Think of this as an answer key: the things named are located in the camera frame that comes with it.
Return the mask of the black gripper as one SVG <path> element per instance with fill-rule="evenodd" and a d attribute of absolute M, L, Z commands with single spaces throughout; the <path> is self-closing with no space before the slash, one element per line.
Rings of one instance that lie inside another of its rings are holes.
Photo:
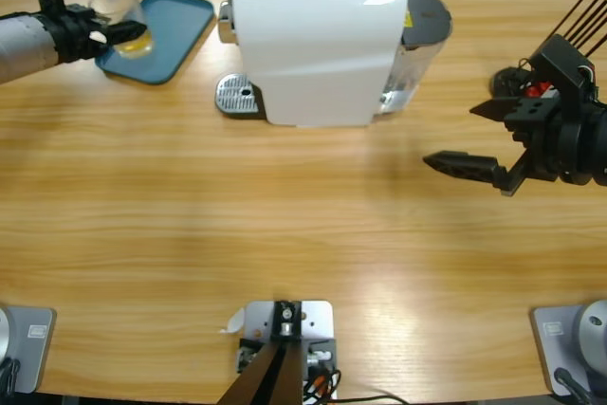
<path fill-rule="evenodd" d="M 554 182 L 559 173 L 554 164 L 556 136 L 554 118 L 560 113 L 560 100 L 551 98 L 498 97 L 470 108 L 473 115 L 503 122 L 515 142 L 524 146 L 523 154 L 506 171 L 495 157 L 441 151 L 423 157 L 439 173 L 455 178 L 485 182 L 513 196 L 526 179 Z"/>
<path fill-rule="evenodd" d="M 65 11 L 50 16 L 49 32 L 54 41 L 59 64 L 88 60 L 101 56 L 110 45 L 120 45 L 138 39 L 147 26 L 134 20 L 104 27 L 90 7 L 70 4 Z M 92 32 L 103 32 L 107 43 L 94 40 Z"/>

